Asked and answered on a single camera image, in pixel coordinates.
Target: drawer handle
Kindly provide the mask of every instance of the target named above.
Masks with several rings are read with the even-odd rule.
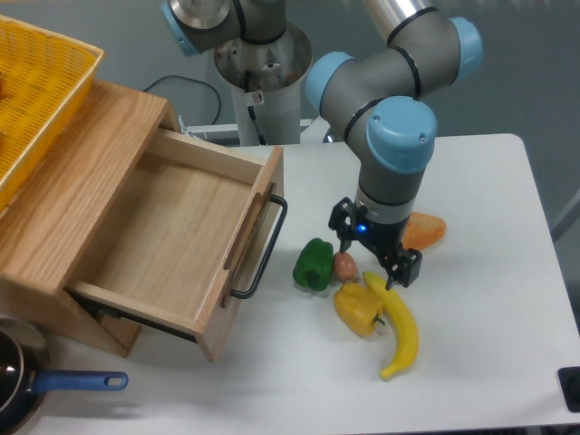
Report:
[[[274,232],[272,233],[272,236],[270,237],[270,241],[268,242],[268,245],[266,246],[266,250],[264,251],[264,256],[262,256],[262,261],[260,261],[260,264],[257,267],[256,275],[254,276],[254,279],[252,280],[252,284],[250,285],[250,288],[248,290],[246,290],[245,292],[240,292],[239,290],[235,290],[235,289],[232,289],[230,291],[230,295],[232,295],[233,297],[236,297],[238,299],[249,299],[250,297],[252,297],[254,295],[257,288],[259,287],[260,281],[262,279],[262,275],[264,274],[264,271],[266,270],[268,260],[270,259],[270,256],[272,255],[272,251],[274,251],[274,245],[276,244],[276,240],[278,239],[278,235],[280,234],[280,230],[282,229],[282,225],[284,224],[284,219],[286,217],[286,213],[288,212],[288,203],[286,202],[286,200],[284,198],[278,197],[277,195],[272,195],[270,197],[270,202],[274,202],[275,204],[279,205],[282,208],[282,210],[280,212],[280,215],[278,216],[278,221],[275,224]]]

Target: yellow plastic basket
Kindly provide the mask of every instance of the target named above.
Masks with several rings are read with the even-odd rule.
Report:
[[[0,211],[81,106],[103,56],[0,15]]]

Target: frying pan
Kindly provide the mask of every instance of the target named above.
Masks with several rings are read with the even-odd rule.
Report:
[[[49,365],[45,341],[38,332],[17,322],[0,322],[0,433],[21,427],[45,392],[118,392],[129,382],[124,372],[47,370]]]

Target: yellow banana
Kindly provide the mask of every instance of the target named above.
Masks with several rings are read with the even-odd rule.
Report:
[[[372,272],[363,272],[362,279],[383,301],[385,313],[391,318],[397,334],[397,351],[390,365],[382,369],[381,377],[386,381],[394,374],[409,369],[419,352],[419,328],[411,311],[397,292],[386,289],[387,283]]]

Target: blue joint cap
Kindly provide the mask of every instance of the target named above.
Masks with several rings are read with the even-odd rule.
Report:
[[[347,53],[332,52],[321,57],[306,77],[306,96],[318,113],[322,111],[322,102],[326,85],[333,78],[334,73],[345,62],[353,58]]]
[[[167,24],[169,24],[169,29],[171,29],[173,37],[175,38],[175,41],[178,43],[179,48],[181,49],[183,54],[185,54],[186,56],[193,56],[199,54],[199,51],[189,41],[188,37],[181,30],[181,27],[179,27],[179,24],[175,19],[175,16],[173,16],[171,11],[169,10],[168,2],[163,2],[161,4],[161,12],[165,17],[165,21],[167,21]]]
[[[478,29],[465,18],[451,18],[459,34],[459,71],[455,81],[469,77],[481,66],[483,59],[483,43]]]
[[[427,104],[411,97],[391,97],[372,110],[366,139],[374,157],[402,174],[424,170],[433,155],[437,118]]]

